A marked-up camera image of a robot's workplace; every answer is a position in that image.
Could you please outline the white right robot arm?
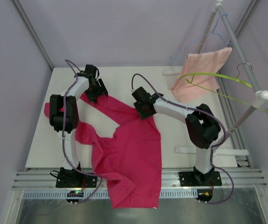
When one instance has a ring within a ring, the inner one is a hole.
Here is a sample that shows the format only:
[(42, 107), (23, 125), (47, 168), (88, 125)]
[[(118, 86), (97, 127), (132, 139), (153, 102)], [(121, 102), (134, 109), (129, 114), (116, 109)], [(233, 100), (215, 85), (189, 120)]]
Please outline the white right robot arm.
[(220, 173), (211, 164), (212, 144), (217, 140), (221, 127), (206, 104), (187, 106), (164, 98), (159, 93), (151, 95), (143, 87), (132, 91), (134, 106), (142, 120), (156, 113), (183, 122), (188, 136), (196, 147), (193, 171), (178, 172), (180, 186), (221, 186)]

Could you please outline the pink trousers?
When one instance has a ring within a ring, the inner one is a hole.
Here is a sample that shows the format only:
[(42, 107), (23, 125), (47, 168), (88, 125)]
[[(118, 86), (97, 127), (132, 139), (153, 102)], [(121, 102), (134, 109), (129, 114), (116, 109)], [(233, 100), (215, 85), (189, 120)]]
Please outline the pink trousers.
[[(100, 137), (88, 123), (80, 122), (76, 129), (76, 141), (92, 146), (91, 163), (96, 175), (162, 171), (161, 135), (153, 117), (141, 120), (136, 109), (111, 96), (101, 96), (96, 103), (89, 102), (86, 94), (80, 99), (119, 125), (111, 138)], [(107, 189), (114, 209), (158, 208), (161, 187)]]

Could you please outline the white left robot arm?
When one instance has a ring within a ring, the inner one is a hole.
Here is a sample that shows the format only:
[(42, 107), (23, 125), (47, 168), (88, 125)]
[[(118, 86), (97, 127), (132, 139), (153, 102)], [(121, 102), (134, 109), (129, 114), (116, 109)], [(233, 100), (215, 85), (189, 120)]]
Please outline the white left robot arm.
[(86, 94), (89, 102), (95, 103), (101, 96), (108, 96), (108, 91), (99, 78), (99, 69), (87, 64), (79, 69), (70, 60), (66, 60), (74, 72), (73, 83), (61, 94), (52, 94), (49, 99), (49, 123), (57, 132), (62, 146), (63, 165), (56, 176), (59, 184), (77, 186), (84, 178), (97, 175), (81, 170), (81, 163), (76, 152), (76, 129), (80, 123), (77, 101)]

